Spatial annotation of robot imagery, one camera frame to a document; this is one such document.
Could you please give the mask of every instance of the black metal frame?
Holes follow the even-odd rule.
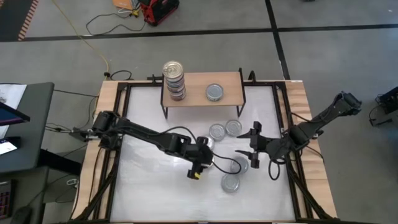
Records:
[[[243,105],[236,105],[236,112],[238,113],[238,117],[240,117],[242,114],[244,105],[246,104],[246,93],[244,92],[244,80],[243,80],[242,68],[239,68],[238,72],[239,72],[239,76],[241,77],[241,86],[242,86],[242,94],[243,94]],[[152,77],[150,77],[148,79],[152,80],[152,82],[155,82],[156,79],[158,79],[158,78],[155,77],[154,75],[152,75]],[[161,79],[162,79],[162,83],[164,83],[164,75],[162,75]],[[162,90],[161,90],[161,94],[160,94],[160,105],[162,107],[164,117],[167,119],[167,117],[169,115],[169,108],[165,107],[163,105],[163,91],[164,91],[164,85],[162,85]]]
[[[270,86],[272,88],[272,92],[274,95],[275,109],[276,109],[276,113],[277,113],[277,120],[278,120],[280,131],[282,132],[285,128],[288,128],[288,127],[284,127],[283,120],[282,120],[282,112],[280,110],[280,103],[279,103],[279,97],[278,97],[278,92],[277,92],[277,90],[280,90],[282,92],[282,97],[284,99],[284,106],[285,106],[285,110],[286,110],[289,127],[291,125],[293,125],[292,117],[290,115],[290,105],[289,105],[289,100],[287,97],[287,89],[286,89],[285,82],[257,81],[256,74],[254,73],[254,71],[250,72],[250,75],[249,75],[250,82],[244,82],[241,68],[239,69],[239,72],[241,74],[243,90],[244,90],[245,86]],[[124,98],[122,116],[126,116],[127,109],[129,106],[129,98],[131,95],[131,88],[133,88],[133,87],[153,87],[153,86],[159,86],[159,87],[163,88],[163,81],[157,82],[157,80],[159,80],[159,78],[156,78],[155,76],[153,76],[151,78],[151,80],[152,80],[152,82],[150,82],[150,83],[149,82],[148,83],[118,83],[118,89],[117,89],[117,93],[116,93],[116,99],[115,99],[113,110],[115,112],[118,112],[118,108],[121,103],[121,95],[122,95],[123,91],[126,91],[126,96]],[[244,93],[244,103],[246,104],[246,94],[245,93]],[[114,157],[114,163],[116,163],[116,175],[117,175],[117,171],[118,171],[119,158],[120,158],[120,152],[116,151],[116,155]],[[99,185],[103,184],[105,181],[106,173],[108,170],[107,168],[109,166],[109,160],[110,160],[110,152],[106,151],[104,162],[103,162],[103,167],[102,167],[102,171],[101,171],[101,177],[99,180]],[[286,157],[286,161],[289,163],[291,162],[289,155]],[[305,184],[305,177],[304,177],[304,173],[303,173],[302,162],[301,162],[301,158],[299,155],[295,155],[295,161],[296,161],[296,166],[298,169],[299,177],[300,177],[301,181],[303,182],[304,186],[307,187]],[[299,203],[298,203],[296,187],[295,187],[294,181],[291,177],[288,176],[288,180],[289,180],[290,194],[292,196],[292,204],[293,204],[295,220],[297,221],[297,220],[300,220],[302,217],[301,217],[301,213],[300,213],[300,207],[299,207]],[[98,215],[100,212],[100,206],[101,206],[101,202],[100,202],[97,204],[97,206],[94,210],[94,215],[93,215],[94,220],[109,220],[110,219],[115,186],[116,186],[116,178],[111,182],[110,187],[109,187],[109,196],[108,196],[108,202],[107,202],[107,206],[106,206],[105,218],[98,219],[99,218]],[[305,208],[306,208],[306,212],[307,212],[307,217],[312,218],[311,207],[306,200],[304,200],[304,201],[306,204]]]

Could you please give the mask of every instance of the stack of cans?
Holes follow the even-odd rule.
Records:
[[[173,100],[179,101],[185,98],[184,72],[181,63],[169,61],[163,65],[163,75]]]

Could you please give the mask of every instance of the wooden table frame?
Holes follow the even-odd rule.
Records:
[[[249,78],[252,78],[252,80],[244,81],[244,86],[270,85],[275,87],[273,87],[275,107],[280,113],[280,116],[278,116],[280,117],[278,122],[281,128],[289,127],[291,124],[301,122],[301,120],[296,117],[293,118],[291,116],[287,116],[287,114],[290,114],[290,111],[297,113],[304,118],[311,118],[307,97],[301,81],[256,81],[254,73],[252,73]],[[128,102],[130,88],[127,88],[127,91],[123,91],[127,85],[119,85],[119,83],[129,83],[132,86],[162,85],[161,82],[156,81],[104,81],[95,114],[98,114],[103,110],[115,110],[122,115],[126,115],[127,110],[124,110],[124,105]],[[97,192],[100,180],[104,180],[104,177],[109,173],[113,163],[115,162],[114,158],[118,158],[117,152],[100,150],[98,143],[98,140],[94,140],[90,141],[88,144],[80,176],[80,192],[76,198],[76,209],[73,213],[73,218],[77,217],[88,205],[89,199],[93,198]],[[320,151],[317,141],[311,141],[310,146],[317,151]],[[294,168],[301,178],[305,180],[304,184],[307,185],[307,189],[312,193],[318,203],[329,215],[335,217],[336,212],[322,160],[316,154],[304,150],[301,159],[296,159]],[[110,189],[114,188],[115,183],[116,182],[111,184]],[[298,205],[294,206],[296,218],[311,218],[313,216],[313,212],[308,206],[308,203],[303,199],[301,191],[294,185],[290,178],[289,185],[291,188],[293,204]],[[110,218],[112,199],[113,190],[109,190],[108,187],[107,191],[103,195],[101,204],[94,210],[91,217],[95,220],[100,219],[107,222]]]

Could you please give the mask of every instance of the gray floor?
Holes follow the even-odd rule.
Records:
[[[81,34],[100,13],[115,12],[110,1],[63,1],[60,6]],[[398,24],[393,0],[272,0],[279,27]],[[90,26],[103,32],[120,21],[102,18]],[[139,27],[140,19],[124,21]],[[180,8],[158,27],[141,32],[270,27],[263,0],[181,1]],[[122,28],[117,32],[126,32]],[[50,0],[41,0],[28,37],[73,35]],[[338,216],[344,220],[396,223],[398,220],[398,130],[389,125],[372,128],[368,113],[377,94],[398,85],[398,29],[281,33],[290,76],[304,80],[313,114],[331,103],[341,90],[363,101],[363,111],[340,118],[320,138],[326,171]],[[190,72],[255,70],[259,78],[282,79],[272,34],[193,35],[91,40],[109,59],[111,71],[130,70],[144,79],[168,60],[180,60]],[[101,59],[79,40],[0,43],[2,82],[54,82],[61,90],[97,94],[103,80]],[[54,93],[49,122],[68,127],[86,123],[90,98]],[[67,135],[46,133],[44,148],[65,153],[82,146]],[[83,159],[84,151],[71,155]],[[51,179],[59,174],[53,172]],[[46,201],[66,189],[57,183]],[[73,198],[71,190],[61,200]],[[65,221],[71,203],[48,203],[44,223]]]

